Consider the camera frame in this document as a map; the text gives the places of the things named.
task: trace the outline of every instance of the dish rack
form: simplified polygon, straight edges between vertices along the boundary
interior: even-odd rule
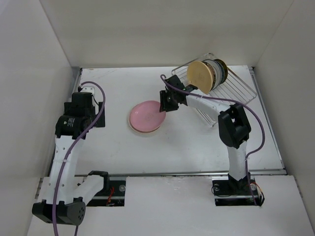
[[[178,78],[181,80],[181,82],[185,86],[187,86],[189,83],[187,80],[187,67],[189,66],[189,64],[196,60],[203,61],[206,59],[214,60],[218,58],[213,53],[203,54],[198,58],[173,69],[172,75],[176,74]],[[223,84],[219,85],[216,89],[210,91],[209,96],[233,99],[244,104],[248,104],[257,96],[257,93],[250,86],[248,86],[240,77],[238,77],[232,70],[228,68],[228,76],[226,81]],[[232,104],[232,102],[223,101],[222,103]],[[208,116],[207,114],[203,113],[198,109],[196,110],[210,126],[214,126],[216,124],[216,121],[212,117]]]

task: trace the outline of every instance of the beige plate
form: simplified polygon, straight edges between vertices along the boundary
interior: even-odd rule
[[[190,84],[195,85],[203,93],[208,94],[212,88],[213,73],[201,61],[194,61],[188,66],[187,79]]]

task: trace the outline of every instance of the white table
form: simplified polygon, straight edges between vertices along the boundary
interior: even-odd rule
[[[254,89],[247,66],[230,67]],[[91,130],[80,154],[76,174],[104,170],[110,174],[166,172],[222,172],[229,168],[227,149],[219,138],[218,126],[211,128],[196,110],[181,105],[169,112],[162,126],[152,134],[138,134],[128,125],[133,106],[146,100],[159,101],[164,89],[160,74],[173,67],[84,69],[83,81],[99,83],[106,92],[106,127]],[[101,94],[96,90],[96,99]],[[249,106],[262,119],[266,131],[264,148],[249,159],[250,170],[283,169],[259,98]],[[261,131],[248,114],[252,126],[247,150],[261,143]]]
[[[125,206],[88,207],[78,236],[314,236],[292,176],[256,182],[262,207],[215,206],[210,177],[129,177]],[[58,229],[74,234],[74,226]],[[53,235],[51,224],[32,217],[28,236]]]

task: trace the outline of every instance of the metal rack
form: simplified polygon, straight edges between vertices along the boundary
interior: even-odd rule
[[[172,75],[176,74],[179,77],[179,79],[182,81],[182,83],[186,86],[188,85],[187,67],[189,66],[189,64],[196,60],[203,61],[206,59],[214,60],[214,59],[217,59],[217,57],[213,53],[203,54],[199,56],[198,58],[173,69]],[[210,91],[209,96],[233,99],[233,100],[242,102],[244,104],[248,104],[257,96],[257,93],[253,89],[251,89],[251,87],[248,86],[232,70],[228,69],[228,76],[227,76],[226,81],[223,84],[219,85],[215,90]],[[209,125],[214,126],[216,124],[214,119],[209,117],[207,114],[199,110],[197,111],[199,112],[201,117],[203,117],[209,123]]]

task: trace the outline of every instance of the wall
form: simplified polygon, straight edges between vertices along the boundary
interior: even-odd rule
[[[41,0],[74,66],[255,65],[292,0]]]
[[[72,72],[38,0],[0,4],[0,230],[26,234]]]
[[[313,228],[314,12],[315,1],[295,0],[255,68],[284,164],[297,178]]]

